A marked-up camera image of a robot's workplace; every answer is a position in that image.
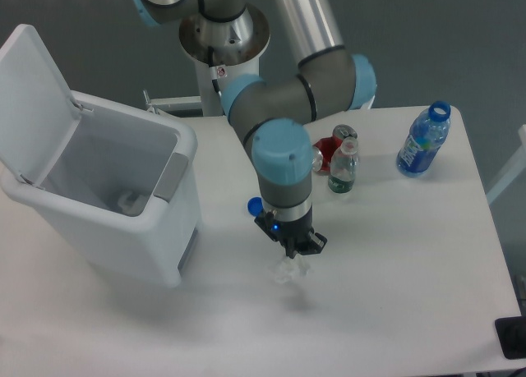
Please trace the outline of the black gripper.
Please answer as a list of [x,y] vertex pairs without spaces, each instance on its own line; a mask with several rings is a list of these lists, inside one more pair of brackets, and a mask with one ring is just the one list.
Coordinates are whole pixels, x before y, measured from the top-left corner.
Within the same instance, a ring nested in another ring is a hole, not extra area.
[[312,211],[290,221],[279,221],[264,210],[255,217],[256,225],[272,240],[278,241],[289,259],[300,255],[318,255],[327,243],[327,238],[312,228]]

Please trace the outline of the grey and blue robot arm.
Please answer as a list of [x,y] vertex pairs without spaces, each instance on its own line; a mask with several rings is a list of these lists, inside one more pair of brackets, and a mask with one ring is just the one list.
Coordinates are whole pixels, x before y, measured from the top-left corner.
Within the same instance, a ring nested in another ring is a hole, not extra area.
[[249,64],[265,51],[270,28],[247,0],[133,0],[143,21],[178,21],[179,40],[202,68],[202,109],[224,115],[256,171],[262,198],[256,225],[288,257],[322,252],[312,226],[313,151],[305,125],[360,108],[376,94],[362,55],[344,46],[328,0],[275,0],[297,75],[268,85]]

